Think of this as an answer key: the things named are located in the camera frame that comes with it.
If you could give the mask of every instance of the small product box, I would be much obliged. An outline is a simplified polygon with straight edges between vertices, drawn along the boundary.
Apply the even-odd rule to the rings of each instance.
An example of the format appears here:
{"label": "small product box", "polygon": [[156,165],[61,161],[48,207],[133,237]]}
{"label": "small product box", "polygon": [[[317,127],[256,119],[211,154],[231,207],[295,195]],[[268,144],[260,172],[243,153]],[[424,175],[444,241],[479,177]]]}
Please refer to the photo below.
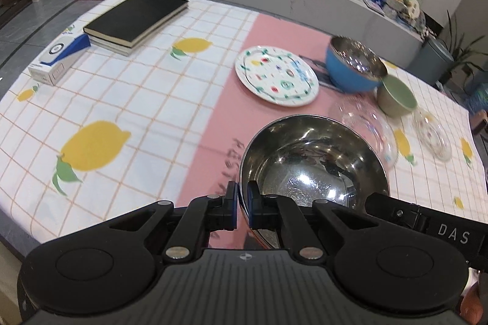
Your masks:
{"label": "small product box", "polygon": [[89,46],[90,40],[82,28],[70,25],[32,61],[29,73],[35,81],[54,86]]}

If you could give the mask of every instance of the power outlet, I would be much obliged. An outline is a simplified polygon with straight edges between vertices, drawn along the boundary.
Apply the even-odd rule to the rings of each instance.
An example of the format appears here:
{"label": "power outlet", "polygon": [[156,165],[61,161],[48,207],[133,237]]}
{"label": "power outlet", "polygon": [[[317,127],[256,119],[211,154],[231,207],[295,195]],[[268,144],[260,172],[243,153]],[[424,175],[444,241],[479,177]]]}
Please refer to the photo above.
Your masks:
{"label": "power outlet", "polygon": [[466,76],[472,75],[473,70],[470,68],[469,65],[464,64],[461,70],[466,73]]}

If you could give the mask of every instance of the yellow lemon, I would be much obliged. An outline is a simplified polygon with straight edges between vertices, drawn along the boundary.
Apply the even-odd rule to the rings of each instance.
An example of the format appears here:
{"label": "yellow lemon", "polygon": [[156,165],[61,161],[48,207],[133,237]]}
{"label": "yellow lemon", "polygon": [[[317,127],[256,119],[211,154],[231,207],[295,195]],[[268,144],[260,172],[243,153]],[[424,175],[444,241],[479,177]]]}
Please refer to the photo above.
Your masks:
{"label": "yellow lemon", "polygon": [[461,201],[461,199],[459,197],[455,197],[454,198],[454,204],[459,208],[459,209],[464,209],[464,205],[463,205],[463,202]]}
{"label": "yellow lemon", "polygon": [[390,68],[392,69],[398,69],[398,66],[396,65],[393,65],[391,62],[389,61],[383,61],[383,63],[386,65],[386,66],[389,66]]}
{"label": "yellow lemon", "polygon": [[471,157],[473,157],[473,151],[471,150],[471,146],[469,145],[468,141],[466,141],[464,138],[461,138],[461,150],[463,151],[466,164],[471,167]]}
{"label": "yellow lemon", "polygon": [[17,101],[19,101],[19,102],[27,101],[37,92],[38,89],[39,89],[39,85],[35,85],[32,88],[29,88],[28,90],[21,92],[17,96]]}
{"label": "yellow lemon", "polygon": [[205,39],[199,37],[189,37],[173,44],[171,56],[178,59],[177,55],[181,56],[187,55],[187,53],[201,53],[211,45],[212,43]]}
{"label": "yellow lemon", "polygon": [[415,165],[415,159],[413,154],[410,152],[410,143],[402,130],[393,131],[395,134],[395,140],[397,141],[398,151],[405,157],[405,159],[412,165]]}
{"label": "yellow lemon", "polygon": [[65,195],[59,186],[63,182],[80,181],[73,169],[92,171],[109,164],[129,139],[130,132],[121,131],[110,121],[95,121],[78,131],[61,148],[53,175],[53,185]]}

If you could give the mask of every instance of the silver bowl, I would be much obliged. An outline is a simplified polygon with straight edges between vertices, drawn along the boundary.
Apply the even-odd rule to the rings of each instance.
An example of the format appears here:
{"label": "silver bowl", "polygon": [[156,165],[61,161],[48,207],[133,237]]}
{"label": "silver bowl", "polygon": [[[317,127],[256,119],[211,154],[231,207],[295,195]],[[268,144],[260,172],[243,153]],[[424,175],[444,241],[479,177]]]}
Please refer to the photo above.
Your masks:
{"label": "silver bowl", "polygon": [[[239,173],[240,202],[247,216],[250,180],[257,181],[261,194],[288,196],[301,206],[326,198],[364,211],[371,193],[389,196],[385,170],[363,138],[337,121],[314,115],[276,120],[247,146]],[[274,233],[261,230],[257,237],[277,247]]]}

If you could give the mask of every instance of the stack of books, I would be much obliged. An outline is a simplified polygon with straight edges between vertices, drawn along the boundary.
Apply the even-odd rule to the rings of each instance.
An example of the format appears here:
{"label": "stack of books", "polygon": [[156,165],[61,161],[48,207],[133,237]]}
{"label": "stack of books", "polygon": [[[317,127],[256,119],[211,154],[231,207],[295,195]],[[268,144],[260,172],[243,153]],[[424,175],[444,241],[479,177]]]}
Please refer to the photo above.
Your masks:
{"label": "stack of books", "polygon": [[129,55],[156,29],[188,7],[188,0],[125,0],[85,26],[90,42]]}

